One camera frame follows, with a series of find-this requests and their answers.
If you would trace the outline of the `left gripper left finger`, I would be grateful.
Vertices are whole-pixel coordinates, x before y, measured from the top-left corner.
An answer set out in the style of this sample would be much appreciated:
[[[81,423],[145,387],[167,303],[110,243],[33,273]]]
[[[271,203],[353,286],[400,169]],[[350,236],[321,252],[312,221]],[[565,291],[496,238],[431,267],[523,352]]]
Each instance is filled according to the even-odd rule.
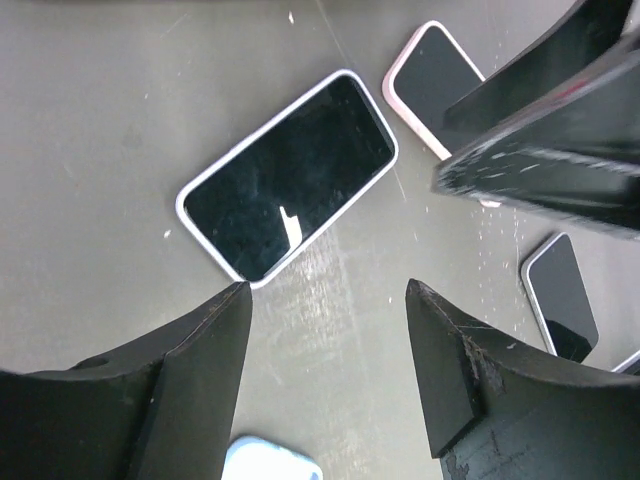
[[[5,479],[218,479],[252,292],[191,312],[67,370],[1,374]]]

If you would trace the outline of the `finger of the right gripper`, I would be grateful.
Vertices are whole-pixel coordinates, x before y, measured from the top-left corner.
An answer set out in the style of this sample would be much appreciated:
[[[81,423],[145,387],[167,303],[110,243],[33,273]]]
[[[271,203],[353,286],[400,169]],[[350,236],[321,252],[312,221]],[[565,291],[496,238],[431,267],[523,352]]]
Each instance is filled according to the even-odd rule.
[[[630,1],[578,1],[517,58],[452,104],[456,155],[632,155]]]
[[[639,237],[639,68],[615,68],[444,162],[432,188]]]

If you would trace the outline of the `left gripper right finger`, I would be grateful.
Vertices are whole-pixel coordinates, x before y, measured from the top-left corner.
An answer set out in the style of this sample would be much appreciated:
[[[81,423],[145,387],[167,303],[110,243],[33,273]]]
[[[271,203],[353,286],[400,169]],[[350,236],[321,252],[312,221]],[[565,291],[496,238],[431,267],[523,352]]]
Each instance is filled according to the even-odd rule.
[[[635,479],[639,380],[543,352],[425,283],[406,315],[431,455],[447,479]]]

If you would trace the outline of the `light blue phone case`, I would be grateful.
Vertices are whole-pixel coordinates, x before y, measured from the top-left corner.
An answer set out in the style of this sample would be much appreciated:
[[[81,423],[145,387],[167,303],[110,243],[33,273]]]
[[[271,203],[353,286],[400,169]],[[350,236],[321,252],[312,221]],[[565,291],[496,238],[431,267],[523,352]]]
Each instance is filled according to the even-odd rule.
[[[222,480],[322,480],[311,458],[255,436],[243,436],[228,448]]]

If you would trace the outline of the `silver-edged black phone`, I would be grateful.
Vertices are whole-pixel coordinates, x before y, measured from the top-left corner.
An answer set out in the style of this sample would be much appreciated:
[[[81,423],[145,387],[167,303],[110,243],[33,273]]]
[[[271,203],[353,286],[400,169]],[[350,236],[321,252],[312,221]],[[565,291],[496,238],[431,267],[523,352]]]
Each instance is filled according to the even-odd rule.
[[[551,235],[527,257],[520,276],[547,351],[583,362],[599,332],[569,235]]]

